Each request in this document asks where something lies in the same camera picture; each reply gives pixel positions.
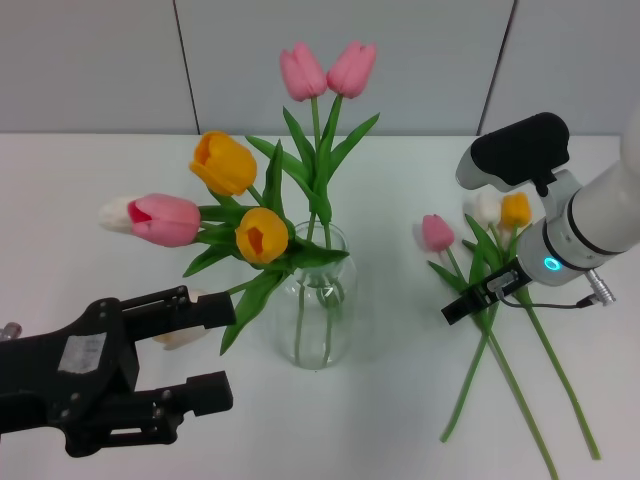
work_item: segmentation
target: black cable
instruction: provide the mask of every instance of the black cable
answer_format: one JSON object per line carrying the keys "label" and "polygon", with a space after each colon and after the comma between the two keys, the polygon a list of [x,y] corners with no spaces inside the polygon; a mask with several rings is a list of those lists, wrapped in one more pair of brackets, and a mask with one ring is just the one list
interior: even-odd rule
{"label": "black cable", "polygon": [[578,303],[574,305],[556,305],[553,303],[525,303],[523,305],[518,305],[517,303],[511,303],[507,301],[504,298],[504,294],[502,293],[502,290],[498,290],[496,292],[496,296],[498,297],[498,300],[500,300],[506,306],[511,308],[555,308],[558,310],[574,310],[579,308],[590,307],[591,305],[595,305],[595,302],[597,301],[596,296],[592,294],[584,297],[582,300],[580,300]]}

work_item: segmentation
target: glass vase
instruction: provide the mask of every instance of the glass vase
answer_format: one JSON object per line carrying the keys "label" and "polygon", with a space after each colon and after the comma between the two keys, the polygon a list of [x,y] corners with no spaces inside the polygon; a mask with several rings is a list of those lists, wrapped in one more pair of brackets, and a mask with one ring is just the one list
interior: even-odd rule
{"label": "glass vase", "polygon": [[[296,226],[296,234],[325,247],[326,236],[316,222]],[[330,247],[348,250],[344,233],[330,225]],[[356,267],[351,256],[322,267],[298,269],[275,292],[273,339],[291,363],[320,370],[338,362],[351,343],[357,291]]]}

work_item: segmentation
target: led light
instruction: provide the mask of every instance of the led light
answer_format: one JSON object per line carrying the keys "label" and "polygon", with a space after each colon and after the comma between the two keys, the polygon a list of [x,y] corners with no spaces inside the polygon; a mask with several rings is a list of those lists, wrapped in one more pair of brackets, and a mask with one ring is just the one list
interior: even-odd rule
{"label": "led light", "polygon": [[557,261],[553,257],[545,258],[544,259],[544,266],[547,267],[552,272],[557,272],[558,270],[560,270],[562,268],[562,265],[560,264],[560,262]]}

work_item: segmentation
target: flower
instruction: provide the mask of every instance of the flower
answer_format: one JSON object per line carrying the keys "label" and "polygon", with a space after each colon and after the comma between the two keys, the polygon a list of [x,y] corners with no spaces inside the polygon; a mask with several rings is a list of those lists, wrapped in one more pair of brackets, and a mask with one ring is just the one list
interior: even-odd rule
{"label": "flower", "polygon": [[100,209],[98,218],[107,230],[129,233],[163,247],[189,245],[200,228],[195,203],[162,193],[115,198]]}
{"label": "flower", "polygon": [[271,263],[287,249],[289,232],[272,210],[252,208],[236,229],[236,244],[249,263]]}
{"label": "flower", "polygon": [[489,228],[490,223],[498,225],[501,216],[500,200],[489,192],[479,193],[473,202],[471,216],[485,230]]}
{"label": "flower", "polygon": [[[190,288],[189,300],[191,300],[191,303],[197,303],[198,297],[206,294],[207,292],[205,291]],[[162,335],[153,337],[153,339],[158,343],[163,343],[165,350],[175,350],[187,343],[191,343],[201,337],[204,337],[207,333],[209,333],[209,330],[205,329],[202,325],[198,325],[197,327],[183,328],[182,330],[163,333]]]}
{"label": "flower", "polygon": [[429,250],[441,252],[449,248],[455,239],[453,230],[438,215],[425,215],[422,219],[422,236]]}
{"label": "flower", "polygon": [[219,195],[242,195],[256,180],[258,166],[248,148],[224,132],[207,132],[193,153],[193,173]]}
{"label": "flower", "polygon": [[375,61],[375,44],[352,42],[327,73],[329,88],[347,98],[357,97],[367,86]]}
{"label": "flower", "polygon": [[327,90],[324,70],[311,49],[302,42],[296,43],[291,53],[282,51],[280,70],[287,92],[298,102],[319,97]]}
{"label": "flower", "polygon": [[531,207],[526,193],[518,192],[502,199],[502,226],[506,228],[526,226],[531,221]]}

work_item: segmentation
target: white table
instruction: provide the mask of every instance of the white table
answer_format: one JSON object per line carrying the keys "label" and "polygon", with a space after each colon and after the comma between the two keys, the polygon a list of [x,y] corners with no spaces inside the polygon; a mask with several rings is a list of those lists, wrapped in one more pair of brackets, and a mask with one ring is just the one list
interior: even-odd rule
{"label": "white table", "polygon": [[[75,320],[91,301],[130,298],[179,285],[202,247],[163,249],[101,230],[96,212],[126,193],[165,192],[200,204],[210,198],[187,169],[195,136],[0,136],[0,304],[2,322],[26,335]],[[334,221],[348,237],[360,281],[358,335],[349,358],[309,372],[281,359],[263,338],[264,318],[218,356],[222,331],[175,351],[138,343],[139,389],[183,383],[226,370],[235,397],[227,413],[193,418],[169,447],[106,449],[80,460],[63,435],[39,429],[5,435],[3,480],[544,479],[547,469],[502,373],[485,352],[449,443],[438,437],[480,337],[470,321],[449,327],[440,308],[453,294],[431,272],[413,237],[427,213],[461,236],[458,159],[471,137],[365,139],[330,186]],[[290,139],[285,148],[294,151]],[[569,167],[589,181],[618,158],[615,137],[578,137]],[[262,184],[266,159],[256,154]],[[287,213],[307,219],[289,179]],[[532,194],[536,218],[542,206]],[[299,208],[292,207],[301,200]],[[463,268],[470,262],[456,247]],[[252,270],[227,259],[187,279],[217,291]],[[579,312],[540,311],[542,323],[581,401],[603,460],[590,459],[567,396],[523,312],[502,308],[495,332],[563,479],[631,479],[640,472],[640,250],[601,269],[618,302]],[[534,299],[566,303],[588,293],[583,280],[532,287]],[[1,365],[0,368],[12,368]]]}

